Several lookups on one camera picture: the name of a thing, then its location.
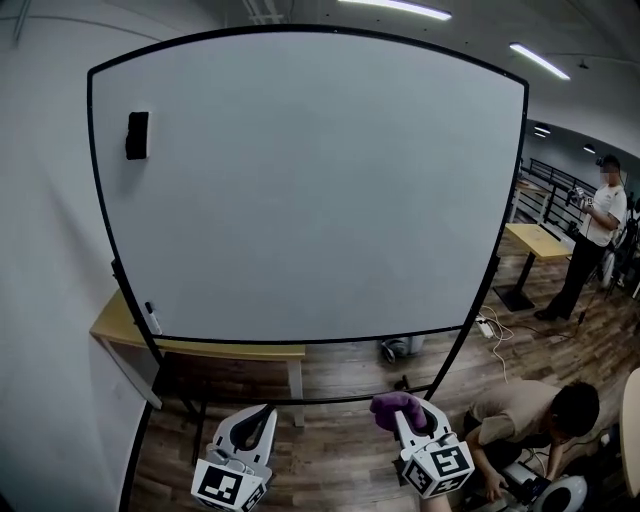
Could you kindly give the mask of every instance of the whiteboard marker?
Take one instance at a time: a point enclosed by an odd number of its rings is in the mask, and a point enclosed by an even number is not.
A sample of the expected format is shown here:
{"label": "whiteboard marker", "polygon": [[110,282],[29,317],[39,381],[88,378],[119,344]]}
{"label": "whiteboard marker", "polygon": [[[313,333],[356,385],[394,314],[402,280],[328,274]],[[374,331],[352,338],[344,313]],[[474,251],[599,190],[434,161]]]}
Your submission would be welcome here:
{"label": "whiteboard marker", "polygon": [[153,308],[151,307],[150,302],[145,302],[144,307],[147,308],[147,313],[149,313],[149,318],[151,318],[151,322],[156,329],[156,334],[162,334],[162,329],[160,328],[160,324],[158,323],[158,319],[156,318],[156,314],[153,312]]}

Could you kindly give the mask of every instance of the purple cloth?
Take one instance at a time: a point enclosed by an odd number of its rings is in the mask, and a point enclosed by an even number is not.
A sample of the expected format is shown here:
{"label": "purple cloth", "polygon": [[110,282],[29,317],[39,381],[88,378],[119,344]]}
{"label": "purple cloth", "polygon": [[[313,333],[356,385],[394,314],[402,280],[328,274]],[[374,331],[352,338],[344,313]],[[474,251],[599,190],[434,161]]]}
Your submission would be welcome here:
{"label": "purple cloth", "polygon": [[369,410],[375,414],[376,425],[389,432],[395,432],[398,429],[396,411],[404,412],[407,421],[416,431],[427,426],[427,418],[420,402],[413,395],[404,391],[392,391],[374,396]]}

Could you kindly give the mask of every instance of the black shoe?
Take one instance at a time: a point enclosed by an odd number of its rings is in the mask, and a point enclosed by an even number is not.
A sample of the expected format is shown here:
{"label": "black shoe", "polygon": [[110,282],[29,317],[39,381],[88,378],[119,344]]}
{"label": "black shoe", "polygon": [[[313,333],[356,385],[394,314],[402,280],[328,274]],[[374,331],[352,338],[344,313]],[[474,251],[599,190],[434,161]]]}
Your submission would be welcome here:
{"label": "black shoe", "polygon": [[556,315],[555,313],[551,313],[549,312],[549,310],[547,309],[541,309],[540,311],[536,311],[533,316],[535,316],[538,320],[541,320],[543,322],[553,322],[556,318],[558,318],[558,315]]}

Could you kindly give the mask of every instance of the wooden floor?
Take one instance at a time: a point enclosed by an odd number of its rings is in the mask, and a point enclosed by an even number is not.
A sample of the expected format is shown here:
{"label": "wooden floor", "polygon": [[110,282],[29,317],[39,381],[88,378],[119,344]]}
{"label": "wooden floor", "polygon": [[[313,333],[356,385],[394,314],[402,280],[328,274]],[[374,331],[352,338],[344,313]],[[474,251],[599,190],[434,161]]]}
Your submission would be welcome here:
{"label": "wooden floor", "polygon": [[[495,285],[515,283],[526,254],[505,237]],[[564,280],[568,261],[536,262],[525,291],[539,307],[545,306]],[[621,291],[607,301],[597,294],[577,335],[571,335],[577,318],[593,296],[583,291],[569,322],[541,323],[532,312],[516,314],[489,292],[485,305],[493,308],[505,325],[529,325],[537,334],[514,327],[515,336],[498,352],[506,361],[509,380],[538,379],[562,386],[580,378],[595,385],[601,397],[597,431],[617,421],[622,390],[631,370],[640,366],[640,339],[633,328],[640,306]],[[402,374],[411,385],[428,384],[436,375],[456,337],[456,332],[429,336],[420,355],[395,366],[384,362],[375,342],[310,345],[303,362],[305,397],[330,397],[389,390]],[[494,340],[483,338],[476,327],[437,390],[433,402],[444,410],[455,429],[478,393],[503,381],[502,365],[493,356]],[[185,383],[197,386],[203,376],[214,379],[221,393],[287,397],[284,363],[245,363],[172,356]],[[133,491],[132,511],[203,510],[190,496],[193,469],[191,442],[195,426],[185,419],[182,405],[171,395],[164,407],[153,411],[140,452]],[[280,408],[275,452],[270,466],[275,479],[258,512],[284,510],[333,512],[413,512],[415,498],[408,487],[400,488],[391,466],[398,444],[391,434],[375,426],[368,403],[305,407],[306,427],[292,425],[291,412]],[[218,422],[241,407],[210,405],[202,449],[211,442]],[[565,462],[593,447],[567,448]]]}

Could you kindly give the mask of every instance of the hand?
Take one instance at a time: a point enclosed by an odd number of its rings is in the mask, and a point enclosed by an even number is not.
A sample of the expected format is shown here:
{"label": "hand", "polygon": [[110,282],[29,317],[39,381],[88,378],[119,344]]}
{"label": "hand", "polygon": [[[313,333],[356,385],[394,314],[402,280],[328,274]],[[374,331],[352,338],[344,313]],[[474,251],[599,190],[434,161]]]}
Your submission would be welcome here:
{"label": "hand", "polygon": [[507,481],[504,477],[497,472],[492,473],[487,477],[486,481],[486,489],[487,489],[487,499],[493,503],[502,498],[502,489],[501,487],[507,487]]}

